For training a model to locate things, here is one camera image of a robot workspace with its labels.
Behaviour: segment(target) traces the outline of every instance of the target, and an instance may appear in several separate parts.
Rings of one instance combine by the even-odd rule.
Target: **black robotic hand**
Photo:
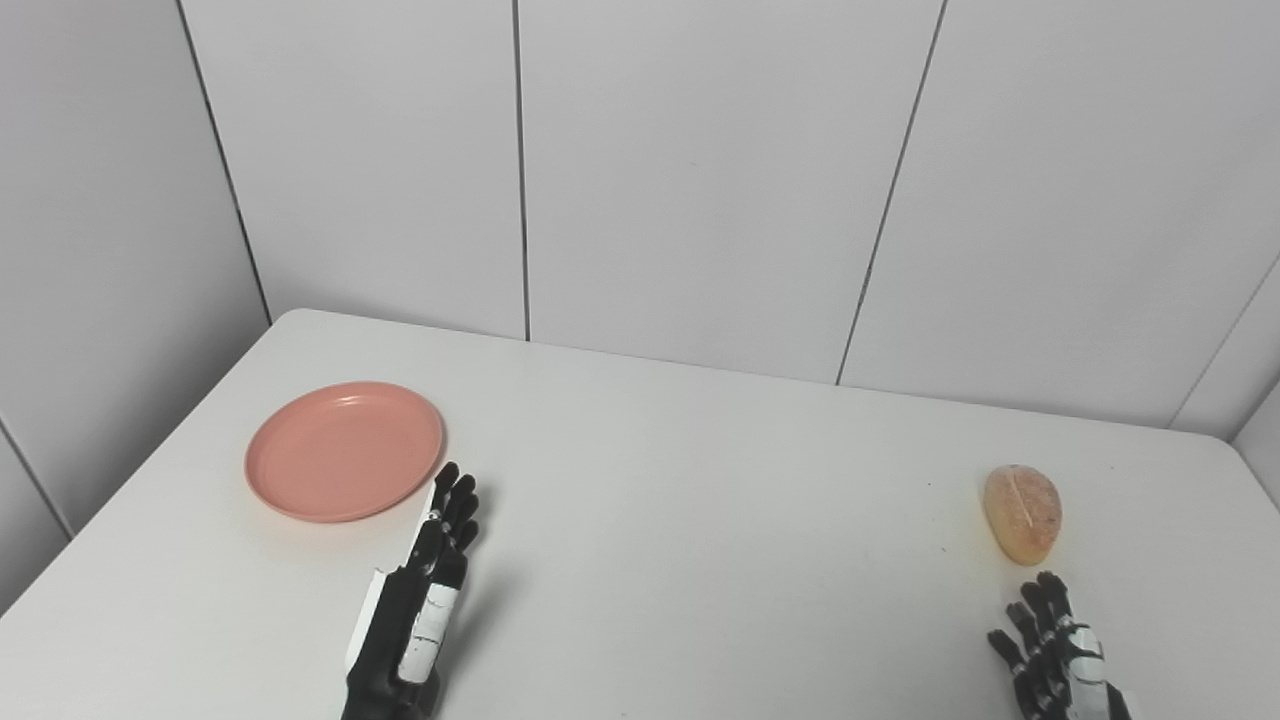
[[[420,720],[439,693],[435,659],[466,579],[463,551],[480,532],[471,475],[447,464],[408,560],[383,580],[360,655],[347,673],[342,720]]]
[[[1071,614],[1066,584],[1053,573],[1023,583],[1024,602],[1005,611],[1027,650],[1004,630],[987,633],[1014,674],[1014,694],[1027,720],[1134,720],[1124,693],[1106,680],[1102,643]]]

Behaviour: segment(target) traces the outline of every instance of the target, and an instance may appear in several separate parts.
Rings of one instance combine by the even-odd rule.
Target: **bread roll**
[[[987,475],[982,509],[1000,548],[1019,565],[1043,561],[1062,527],[1057,488],[1027,465],[1001,465],[992,470]]]

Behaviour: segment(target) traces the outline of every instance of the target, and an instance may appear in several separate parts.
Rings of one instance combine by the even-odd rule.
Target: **white table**
[[[435,402],[480,479],[445,720],[1018,717],[1004,462],[1059,484],[1046,566],[1149,720],[1280,708],[1280,514],[1216,439],[294,311],[0,620],[0,716],[335,720],[425,493],[307,524],[242,459],[355,379]]]

